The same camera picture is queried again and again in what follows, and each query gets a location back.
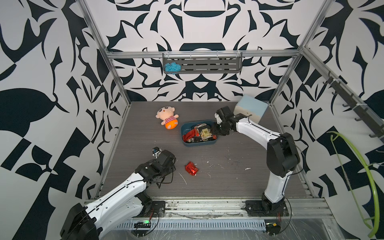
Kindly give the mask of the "red foil tea bag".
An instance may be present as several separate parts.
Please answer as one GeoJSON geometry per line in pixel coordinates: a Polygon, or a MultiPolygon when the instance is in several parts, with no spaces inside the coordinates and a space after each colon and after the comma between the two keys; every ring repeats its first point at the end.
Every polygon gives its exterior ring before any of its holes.
{"type": "Polygon", "coordinates": [[[185,166],[185,170],[191,175],[191,176],[195,176],[197,174],[197,172],[199,171],[199,169],[196,167],[196,165],[192,162],[189,162],[186,166],[185,166]]]}

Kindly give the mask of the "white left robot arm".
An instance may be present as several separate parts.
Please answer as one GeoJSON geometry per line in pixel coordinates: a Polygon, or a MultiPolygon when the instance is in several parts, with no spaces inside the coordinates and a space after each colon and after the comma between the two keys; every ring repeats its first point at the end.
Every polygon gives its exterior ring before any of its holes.
{"type": "Polygon", "coordinates": [[[153,157],[104,196],[85,206],[73,206],[60,231],[61,238],[100,240],[127,219],[149,212],[152,199],[146,189],[152,184],[160,187],[176,169],[176,157],[170,151],[155,147],[153,157]]]}

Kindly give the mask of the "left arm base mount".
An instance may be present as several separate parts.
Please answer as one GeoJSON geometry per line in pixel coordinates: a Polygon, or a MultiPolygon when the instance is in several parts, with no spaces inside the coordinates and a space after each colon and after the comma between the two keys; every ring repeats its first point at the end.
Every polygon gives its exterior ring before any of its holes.
{"type": "Polygon", "coordinates": [[[159,214],[160,217],[163,217],[165,214],[165,209],[165,201],[152,201],[150,204],[145,204],[141,212],[135,216],[135,218],[149,218],[155,214],[159,214]]]}

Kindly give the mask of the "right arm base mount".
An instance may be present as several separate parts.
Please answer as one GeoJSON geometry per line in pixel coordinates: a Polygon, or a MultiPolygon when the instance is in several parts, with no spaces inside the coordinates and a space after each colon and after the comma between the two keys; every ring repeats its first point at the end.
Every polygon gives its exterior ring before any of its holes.
{"type": "Polygon", "coordinates": [[[284,197],[277,203],[272,203],[263,194],[261,200],[247,200],[245,204],[244,210],[249,217],[284,217],[290,215],[284,197]]]}

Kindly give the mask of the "small red tea bag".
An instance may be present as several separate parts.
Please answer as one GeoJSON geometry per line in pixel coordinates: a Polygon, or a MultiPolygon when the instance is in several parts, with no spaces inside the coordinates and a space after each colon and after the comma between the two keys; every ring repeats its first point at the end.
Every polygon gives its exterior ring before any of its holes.
{"type": "Polygon", "coordinates": [[[183,141],[185,143],[193,143],[195,142],[195,137],[197,137],[197,132],[195,129],[193,129],[193,130],[190,130],[185,135],[183,135],[183,141]]]}

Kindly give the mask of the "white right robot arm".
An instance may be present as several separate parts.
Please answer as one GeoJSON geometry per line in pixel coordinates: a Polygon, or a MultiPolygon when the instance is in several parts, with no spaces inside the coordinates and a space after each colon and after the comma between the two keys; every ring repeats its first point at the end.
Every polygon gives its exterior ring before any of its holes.
{"type": "Polygon", "coordinates": [[[264,211],[273,211],[284,203],[285,190],[291,175],[300,163],[298,148],[292,135],[280,134],[251,121],[249,116],[235,115],[229,107],[215,113],[214,134],[227,136],[231,131],[256,141],[267,151],[267,167],[270,171],[268,185],[262,195],[264,211]]]}

